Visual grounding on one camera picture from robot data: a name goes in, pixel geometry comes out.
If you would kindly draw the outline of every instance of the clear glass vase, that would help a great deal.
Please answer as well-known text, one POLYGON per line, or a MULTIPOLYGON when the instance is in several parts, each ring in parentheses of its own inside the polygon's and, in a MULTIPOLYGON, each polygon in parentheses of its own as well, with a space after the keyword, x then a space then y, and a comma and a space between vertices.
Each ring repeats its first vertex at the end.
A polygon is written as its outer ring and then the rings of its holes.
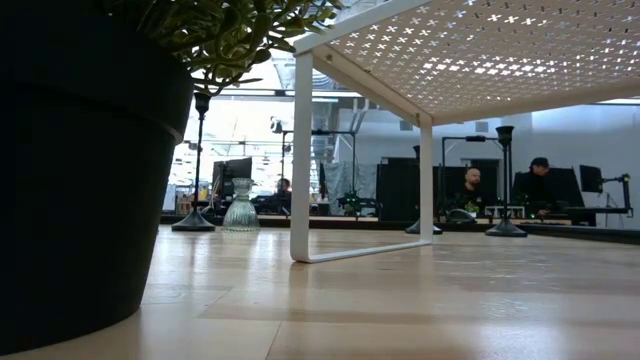
POLYGON ((256 208, 249 201, 249 192, 253 181, 245 178, 236 178, 232 181, 236 198, 224 216, 223 229, 226 231, 256 231, 260 229, 256 208))

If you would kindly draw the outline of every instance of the wooden desk surface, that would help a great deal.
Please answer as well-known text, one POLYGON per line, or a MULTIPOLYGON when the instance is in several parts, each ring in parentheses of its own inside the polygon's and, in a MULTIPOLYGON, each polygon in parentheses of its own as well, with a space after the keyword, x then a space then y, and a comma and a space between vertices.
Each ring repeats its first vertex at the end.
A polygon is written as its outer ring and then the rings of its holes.
MULTIPOLYGON (((416 239, 309 236, 314 253, 416 239)), ((303 265, 288 229, 161 226, 138 313, 3 360, 637 360, 638 279, 632 245, 445 232, 432 246, 303 265)))

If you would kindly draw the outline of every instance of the white metal frame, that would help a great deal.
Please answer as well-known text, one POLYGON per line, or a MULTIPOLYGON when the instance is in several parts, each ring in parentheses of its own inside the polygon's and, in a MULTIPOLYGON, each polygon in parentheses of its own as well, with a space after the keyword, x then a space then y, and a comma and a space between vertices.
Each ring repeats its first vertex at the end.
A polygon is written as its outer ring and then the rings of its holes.
POLYGON ((295 47, 291 257, 307 263, 431 243, 434 125, 640 95, 630 0, 392 0, 295 47), (419 241, 309 253, 313 68, 421 128, 419 241))

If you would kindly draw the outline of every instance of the black cap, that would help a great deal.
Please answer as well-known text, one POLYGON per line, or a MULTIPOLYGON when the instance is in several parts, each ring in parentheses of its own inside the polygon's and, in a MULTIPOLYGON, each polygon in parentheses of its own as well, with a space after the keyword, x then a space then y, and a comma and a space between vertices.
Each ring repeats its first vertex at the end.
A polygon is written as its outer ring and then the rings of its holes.
POLYGON ((531 166, 549 167, 549 160, 547 158, 535 158, 531 160, 531 166))

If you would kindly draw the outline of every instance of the bald man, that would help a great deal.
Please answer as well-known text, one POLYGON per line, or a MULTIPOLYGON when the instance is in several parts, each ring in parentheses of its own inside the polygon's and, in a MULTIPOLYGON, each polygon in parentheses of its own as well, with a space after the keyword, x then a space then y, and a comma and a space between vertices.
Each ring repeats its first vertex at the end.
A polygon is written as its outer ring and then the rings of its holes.
POLYGON ((484 195, 480 191, 480 170, 476 168, 468 168, 464 174, 464 187, 456 196, 456 206, 465 209, 469 203, 478 207, 482 212, 485 207, 484 195))

